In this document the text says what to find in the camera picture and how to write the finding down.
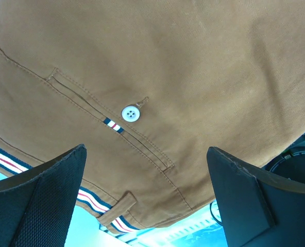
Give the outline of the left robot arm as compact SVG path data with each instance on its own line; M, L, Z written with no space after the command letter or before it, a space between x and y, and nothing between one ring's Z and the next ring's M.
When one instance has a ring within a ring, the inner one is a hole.
M162 188L164 185L158 185L158 182L162 181L161 177L164 177L164 173L160 171L159 168L154 168L153 162L149 161L145 157L141 156L140 154L135 154L134 151L129 151L129 154L120 154L120 156L116 155L116 158L112 158L111 154L107 154L107 158L103 158L102 152L98 153L98 159L97 161L93 161L92 158L93 152L88 151L88 168L86 168L86 171L84 172L84 175L91 175L91 178L97 179L98 182L106 182L107 185L112 185L111 189L107 192L111 192L112 189L120 189L120 192L125 192L125 188L129 188L127 185L128 182L139 182L137 188L139 188L139 192L146 192L144 193L145 197L151 196L148 192L148 190L144 190L141 187L143 185L154 185L152 190L152 195L157 196L157 189L160 189L162 191L162 194L166 196L166 192L171 192L171 186L168 185L166 188ZM305 175L305 152L297 152L294 153L295 156L289 156L289 159L280 159L279 163L275 163L272 165L275 165L277 171L285 172L284 175ZM32 168L30 164L27 164L18 157L24 157L27 159L27 161L31 160L31 163L33 164L36 162L36 164L42 163L42 161L39 161L35 157L31 157L29 154L24 153L21 150L16 149L15 147L8 144L6 141L2 140L0 137L0 171L16 175L21 173L23 170L27 171ZM62 199L61 196L63 196L63 192L66 192L66 189L68 187L65 186L65 182L71 182L74 180L74 178L79 178L77 172L81 172L83 168L80 170L79 168L73 168L74 165L71 164L70 161L63 162L63 167L65 168L65 172L63 172L60 176L54 177L54 182L57 181L57 178L61 178L63 181L63 187L59 188L57 187L55 189L55 194L52 192L53 189L48 190L47 187L45 189L45 193L38 194L39 196L47 196L47 209L51 209L52 211L50 213L47 213L47 216L40 215L38 219L33 219L33 226L38 227L38 223L57 223L54 226L54 229L52 229L52 225L49 228L49 232L44 233L43 230L38 230L37 235L34 236L33 240L28 240L28 242L25 242L28 245L25 246L64 246L65 240L61 240L60 238L65 238L67 234L67 227L69 226L69 223L66 223L63 226L65 227L64 230L61 229L61 220L70 220L71 214L74 207L74 199L71 201L68 197L65 197L65 199ZM85 209L87 209L90 213L92 213L93 216L101 216L105 213L104 209L107 211L109 210L110 205L108 203L105 203L102 199L106 199L107 202L113 202L115 203L115 199L120 199L120 194L118 197L113 198L111 195L103 191L102 189L106 188L106 185L102 185L102 188L98 188L97 182L90 182L90 181L84 181L83 179L83 185L84 187L80 187L79 194L77 197L77 202L81 204L80 206L83 206ZM16 231L17 223L15 222L15 225L13 224L12 227L7 226L6 221L10 220L10 216L13 216L12 212L12 206L15 206L15 202L13 204L10 203L11 199L1 198L0 197L0 209L5 209L6 213L2 213L2 217L0 219L2 220L1 229L0 229L0 246L8 246L11 243L11 239L14 235L14 232ZM295 220L293 222L288 223L286 226L293 226L294 229L290 228L285 231L286 237L304 237L305 233L305 204L301 209L297 208L292 215L288 214L287 220ZM129 227L129 224L127 221L124 220L124 218L121 217L121 219L118 219L121 225L116 223L113 226L116 226L115 231L122 230L121 234L127 234L127 231L124 231L120 226L124 226L125 230L134 230L131 227ZM227 240L227 246L236 246L234 245L234 242L231 242L229 239L229 234L227 235L227 231L223 229L225 233L225 239ZM217 244L216 240L212 240L212 238L205 238L204 241L201 241L198 245L191 245L191 246L213 246L212 244ZM272 242L272 243L265 243L262 246L305 246L303 242L295 243L294 241L290 239L285 239L283 242Z

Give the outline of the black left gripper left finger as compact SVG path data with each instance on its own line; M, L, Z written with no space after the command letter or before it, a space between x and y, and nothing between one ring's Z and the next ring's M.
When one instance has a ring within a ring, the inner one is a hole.
M64 246L87 159L83 144L0 180L0 246Z

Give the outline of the mustard brown trousers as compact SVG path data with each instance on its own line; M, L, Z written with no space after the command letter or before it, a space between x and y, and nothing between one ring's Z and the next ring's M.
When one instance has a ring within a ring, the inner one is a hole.
M0 1L0 172L84 144L113 233L214 199L207 150L258 167L305 132L305 1Z

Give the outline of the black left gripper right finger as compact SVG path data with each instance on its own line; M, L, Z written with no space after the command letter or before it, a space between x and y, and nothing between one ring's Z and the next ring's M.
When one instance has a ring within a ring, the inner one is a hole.
M234 245L262 246L285 239L305 244L305 233L304 237L286 237L284 233L294 229L286 225L295 221L285 215L292 215L305 204L305 175L284 175L277 171L281 168L272 165L305 152L302 150L305 148L293 148L263 169L220 148L208 149L208 169L222 225Z

